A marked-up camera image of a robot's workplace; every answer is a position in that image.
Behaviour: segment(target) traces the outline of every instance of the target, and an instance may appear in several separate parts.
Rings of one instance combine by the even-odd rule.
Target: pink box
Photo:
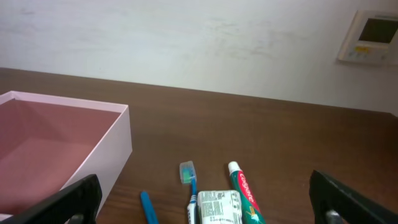
[[[128,105],[0,95],[0,213],[15,215],[96,174],[103,206],[132,152]]]

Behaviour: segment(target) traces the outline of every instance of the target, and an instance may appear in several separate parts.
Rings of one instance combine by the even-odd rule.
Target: box side
[[[89,108],[95,110],[104,110],[112,112],[123,112],[127,105],[117,103],[106,103],[93,100],[82,100],[76,98],[68,98],[62,96],[50,96],[36,93],[24,93],[19,91],[12,91],[12,95],[16,100],[33,101],[38,103],[50,103],[55,105],[75,106],[80,108]]]
[[[14,99],[14,95],[12,94],[12,91],[9,91],[3,95],[0,95],[0,105]]]
[[[131,152],[130,119],[127,107],[62,188],[89,174],[96,174],[103,194],[98,210],[100,211]]]

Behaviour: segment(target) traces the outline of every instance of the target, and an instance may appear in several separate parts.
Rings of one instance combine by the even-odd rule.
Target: wall-mounted device
[[[398,50],[398,13],[358,11],[338,54],[339,60],[385,65]]]

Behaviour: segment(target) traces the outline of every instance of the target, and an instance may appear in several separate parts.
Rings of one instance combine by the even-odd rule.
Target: box
[[[101,209],[131,152],[128,105],[0,95],[0,213],[21,213],[89,174]]]

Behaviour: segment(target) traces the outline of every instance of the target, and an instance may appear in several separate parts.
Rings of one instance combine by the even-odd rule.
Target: dark display screen
[[[398,29],[398,21],[368,19],[359,40],[389,44]]]

